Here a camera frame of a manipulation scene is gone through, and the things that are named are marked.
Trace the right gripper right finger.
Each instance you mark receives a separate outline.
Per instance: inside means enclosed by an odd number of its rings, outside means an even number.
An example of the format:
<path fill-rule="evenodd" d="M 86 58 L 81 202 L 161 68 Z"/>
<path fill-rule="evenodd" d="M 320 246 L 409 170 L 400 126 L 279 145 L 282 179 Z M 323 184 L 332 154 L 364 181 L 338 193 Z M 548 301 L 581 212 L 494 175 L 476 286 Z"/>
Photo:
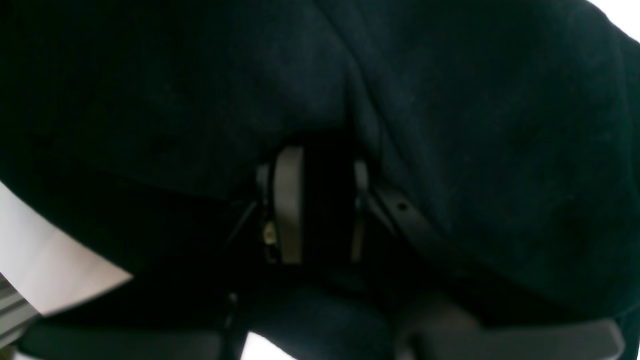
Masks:
<path fill-rule="evenodd" d="M 616 322 L 509 281 L 447 240 L 366 162 L 353 162 L 358 261 L 390 322 L 397 360 L 617 360 Z"/>

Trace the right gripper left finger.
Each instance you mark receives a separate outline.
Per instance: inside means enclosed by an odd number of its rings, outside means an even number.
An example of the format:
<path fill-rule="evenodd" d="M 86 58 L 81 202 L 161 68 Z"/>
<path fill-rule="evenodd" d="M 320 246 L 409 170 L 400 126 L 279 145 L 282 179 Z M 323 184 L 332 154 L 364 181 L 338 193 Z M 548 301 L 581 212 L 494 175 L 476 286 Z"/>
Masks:
<path fill-rule="evenodd" d="M 182 240 L 142 275 L 34 322 L 20 355 L 37 360 L 235 360 L 244 276 L 303 259 L 304 159 L 282 150 L 256 171 L 256 197 Z"/>

